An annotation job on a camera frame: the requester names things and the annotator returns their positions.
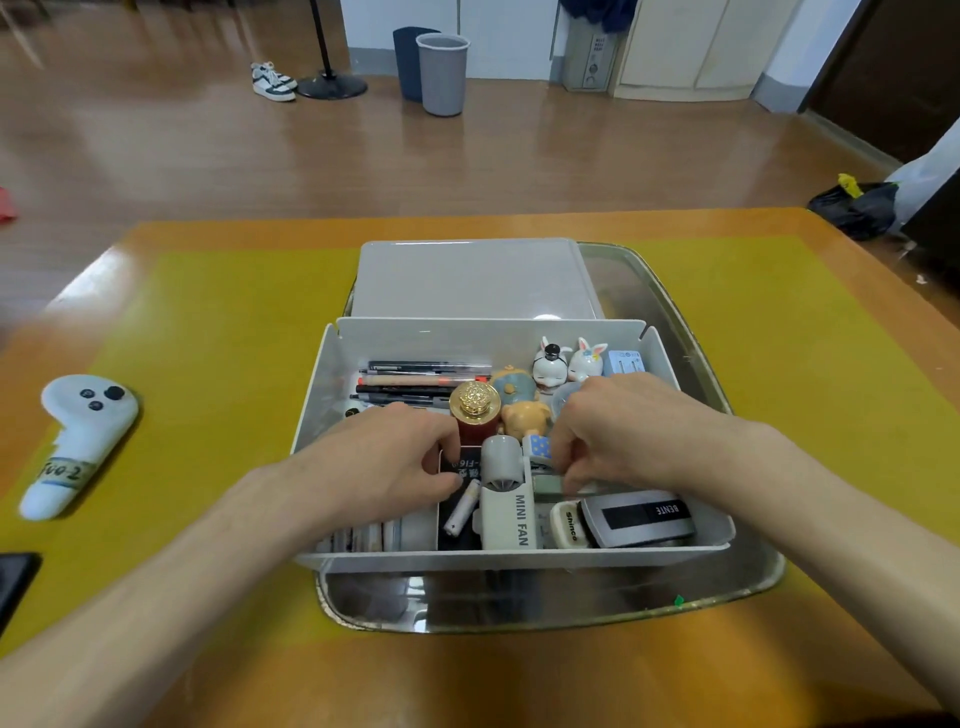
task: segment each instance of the pen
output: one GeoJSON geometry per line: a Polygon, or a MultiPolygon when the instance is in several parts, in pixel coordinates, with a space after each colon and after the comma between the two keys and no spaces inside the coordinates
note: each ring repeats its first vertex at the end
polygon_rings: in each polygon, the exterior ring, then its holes
{"type": "Polygon", "coordinates": [[[473,372],[489,374],[490,364],[460,364],[452,361],[372,361],[367,364],[368,372],[473,372]]]}
{"type": "Polygon", "coordinates": [[[449,397],[454,387],[373,387],[357,384],[357,394],[401,395],[403,397],[449,397]]]}
{"type": "Polygon", "coordinates": [[[363,375],[358,384],[373,387],[444,387],[461,384],[465,381],[486,381],[483,375],[447,375],[447,374],[395,374],[363,375]]]}
{"type": "Polygon", "coordinates": [[[450,405],[448,397],[410,397],[406,395],[382,395],[382,394],[360,394],[350,395],[352,400],[369,402],[370,404],[390,404],[391,402],[401,401],[404,404],[410,404],[416,407],[437,407],[446,409],[450,405]]]}

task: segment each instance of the navy trash bin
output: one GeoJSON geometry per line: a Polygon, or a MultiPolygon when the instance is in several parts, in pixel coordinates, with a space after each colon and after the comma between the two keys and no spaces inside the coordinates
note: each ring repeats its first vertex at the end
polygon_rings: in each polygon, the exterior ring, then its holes
{"type": "Polygon", "coordinates": [[[396,74],[400,78],[400,93],[407,101],[423,102],[420,88],[420,48],[417,36],[424,33],[438,33],[433,28],[407,26],[394,31],[394,53],[396,53],[396,74]]]}

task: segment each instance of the white sneaker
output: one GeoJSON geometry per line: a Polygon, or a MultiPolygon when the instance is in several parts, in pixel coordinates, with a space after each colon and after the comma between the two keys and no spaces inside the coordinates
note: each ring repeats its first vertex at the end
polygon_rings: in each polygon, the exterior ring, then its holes
{"type": "Polygon", "coordinates": [[[269,70],[253,82],[253,92],[271,101],[293,101],[297,98],[293,89],[282,84],[278,75],[269,70]]]}
{"type": "Polygon", "coordinates": [[[266,63],[251,63],[250,71],[253,74],[254,81],[259,81],[260,78],[262,78],[263,76],[266,76],[267,73],[273,72],[276,74],[276,77],[280,79],[280,82],[283,85],[285,85],[287,88],[297,87],[297,82],[294,81],[292,78],[282,73],[276,73],[276,70],[274,69],[274,64],[271,61],[267,61],[266,63]]]}

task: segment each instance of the yellow object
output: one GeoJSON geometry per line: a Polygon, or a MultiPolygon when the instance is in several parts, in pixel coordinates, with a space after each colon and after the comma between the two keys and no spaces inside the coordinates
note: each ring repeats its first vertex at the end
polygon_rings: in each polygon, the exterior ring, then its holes
{"type": "Polygon", "coordinates": [[[545,435],[550,420],[550,407],[541,401],[519,401],[504,404],[500,412],[504,430],[522,441],[524,435],[545,435]]]}
{"type": "Polygon", "coordinates": [[[847,194],[854,199],[863,195],[863,190],[860,189],[860,185],[856,183],[856,177],[853,175],[841,173],[837,176],[837,180],[840,182],[840,186],[844,188],[847,194]]]}

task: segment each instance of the white bunny figurine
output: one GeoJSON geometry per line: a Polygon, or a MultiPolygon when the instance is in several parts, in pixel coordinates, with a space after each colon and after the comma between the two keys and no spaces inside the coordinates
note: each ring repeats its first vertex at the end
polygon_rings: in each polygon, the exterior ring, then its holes
{"type": "Polygon", "coordinates": [[[603,359],[600,358],[600,354],[607,350],[607,345],[597,344],[591,348],[587,339],[582,336],[577,339],[577,345],[580,349],[570,357],[570,366],[566,370],[566,378],[570,381],[583,381],[588,376],[602,375],[603,359]]]}
{"type": "Polygon", "coordinates": [[[551,344],[546,336],[540,339],[533,371],[534,381],[540,389],[555,389],[566,381],[566,355],[572,351],[570,347],[551,344]]]}

